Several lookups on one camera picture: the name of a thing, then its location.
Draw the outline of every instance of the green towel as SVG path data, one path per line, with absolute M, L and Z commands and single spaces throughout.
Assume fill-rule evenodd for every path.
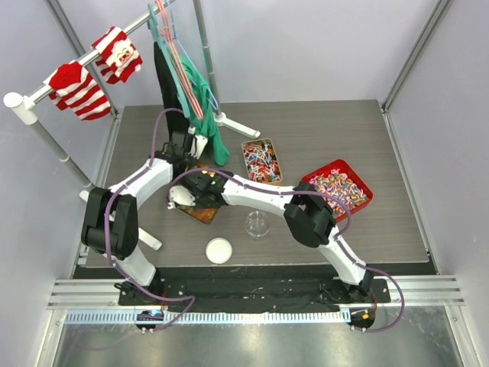
M 212 112 L 212 105 L 209 102 L 210 98 L 210 88 L 207 80 L 204 79 L 202 74 L 193 67 L 190 61 L 183 55 L 180 55 L 183 67 L 185 68 L 186 75 L 189 77 L 190 83 L 192 84 L 193 92 L 200 102 L 202 107 L 202 112 L 204 118 L 199 121 L 196 117 L 195 112 L 190 109 L 190 118 L 196 126 L 196 133 L 201 134 L 212 139 L 214 147 L 214 161 L 219 165 L 224 165 L 229 158 L 229 151 L 224 146 L 221 139 L 221 134 L 219 133 L 219 127 L 215 124 L 214 113 Z

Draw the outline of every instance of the christmas sock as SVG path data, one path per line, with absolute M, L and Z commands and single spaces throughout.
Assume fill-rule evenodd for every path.
M 125 83 L 134 71 L 141 69 L 143 59 L 121 28 L 111 27 L 92 46 L 100 53 L 96 65 L 107 83 Z
M 61 65 L 43 83 L 54 89 L 49 97 L 59 109 L 70 107 L 82 120 L 95 120 L 110 113 L 104 92 L 78 61 Z

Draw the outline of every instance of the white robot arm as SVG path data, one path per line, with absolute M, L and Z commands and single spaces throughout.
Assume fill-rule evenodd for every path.
M 160 294 L 158 291 L 162 286 L 157 269 L 138 247 L 138 208 L 162 186 L 185 172 L 188 167 L 193 167 L 205 144 L 204 137 L 198 138 L 188 133 L 174 134 L 172 141 L 166 145 L 166 150 L 157 152 L 152 163 L 150 159 L 128 179 L 109 189 L 96 187 L 89 194 L 82 242 L 105 254 L 105 208 L 110 196 L 121 186 L 125 186 L 112 207 L 112 260 L 153 294 Z M 300 183 L 297 187 L 272 187 L 232 173 L 227 174 L 230 180 L 212 171 L 186 175 L 180 180 L 182 186 L 171 188 L 169 207 L 174 207 L 174 203 L 197 208 L 242 205 L 282 216 L 287 221 L 292 236 L 303 245 L 317 248 L 351 291 L 363 295 L 368 293 L 373 275 L 357 266 L 365 263 L 341 236 L 337 236 L 339 229 L 326 201 L 317 196 L 292 194 L 293 191 L 313 191 L 308 183 Z M 141 177 L 128 185 L 128 181 L 136 176 Z

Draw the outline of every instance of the white plastic lid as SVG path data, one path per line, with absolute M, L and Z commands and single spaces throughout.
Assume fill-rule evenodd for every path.
M 232 246 L 227 239 L 213 239 L 206 247 L 206 256 L 214 264 L 224 264 L 231 258 Z

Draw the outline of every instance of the tray of candy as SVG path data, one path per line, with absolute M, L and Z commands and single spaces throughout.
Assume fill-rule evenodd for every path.
M 263 184 L 280 185 L 282 170 L 270 139 L 245 141 L 241 144 L 248 178 Z
M 316 191 L 337 196 L 344 201 L 351 213 L 365 208 L 374 198 L 374 194 L 364 181 L 342 159 L 337 159 L 307 174 L 302 181 L 312 184 Z M 346 212 L 337 202 L 332 200 L 326 202 L 333 208 L 336 222 L 341 222 L 347 217 Z

